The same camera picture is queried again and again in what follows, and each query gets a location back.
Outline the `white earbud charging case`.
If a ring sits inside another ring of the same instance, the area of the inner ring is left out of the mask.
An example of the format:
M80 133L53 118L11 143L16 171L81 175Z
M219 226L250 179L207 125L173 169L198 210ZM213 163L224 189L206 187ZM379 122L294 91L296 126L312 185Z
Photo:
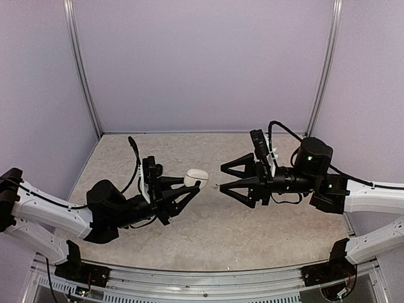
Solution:
M206 187L209 181L209 174L200 169L189 169L184 177L184 185L186 187L195 186L197 183L198 187L203 189Z

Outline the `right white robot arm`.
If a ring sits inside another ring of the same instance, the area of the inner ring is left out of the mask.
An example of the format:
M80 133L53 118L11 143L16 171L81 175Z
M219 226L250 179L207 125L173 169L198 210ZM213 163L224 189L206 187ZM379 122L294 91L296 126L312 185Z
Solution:
M403 185L356 181L339 172L328 173L333 150L317 138L304 138L291 167L276 167L269 141L253 133L254 152L221 165L220 170L238 178L220 185L220 192L254 208L267 206L274 194L310 196L310 205L325 213L380 212L399 216L397 221L373 232L335 242L323 275L336 280L347 262L359 264L403 245Z

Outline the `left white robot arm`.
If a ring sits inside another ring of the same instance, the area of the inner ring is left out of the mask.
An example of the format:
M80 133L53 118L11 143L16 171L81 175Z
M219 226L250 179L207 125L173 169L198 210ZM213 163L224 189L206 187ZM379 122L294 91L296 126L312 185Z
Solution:
M157 169L141 170L141 194L126 198L109 180L97 182L79 206L51 196L22 179L12 168L1 176L1 231L21 239L76 281L88 275L80 249L62 240L46 226L64 230L94 244L106 244L119 237L120 229L140 228L160 220L169 224L207 185L204 170L190 169L184 177L165 177Z

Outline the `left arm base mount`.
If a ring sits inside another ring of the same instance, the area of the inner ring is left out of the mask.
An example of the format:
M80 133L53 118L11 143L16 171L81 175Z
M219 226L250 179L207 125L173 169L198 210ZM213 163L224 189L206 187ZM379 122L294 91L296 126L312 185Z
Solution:
M82 261L66 261L57 265L55 275L70 281L105 288L110 275L110 268Z

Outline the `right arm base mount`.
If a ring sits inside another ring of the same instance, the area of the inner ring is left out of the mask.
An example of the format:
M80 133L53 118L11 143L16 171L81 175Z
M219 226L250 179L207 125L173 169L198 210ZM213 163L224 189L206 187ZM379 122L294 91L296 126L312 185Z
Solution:
M310 266L304 266L300 270L304 285L311 287L314 285L325 284L337 280L354 276L357 273L357 267L348 261L327 261Z

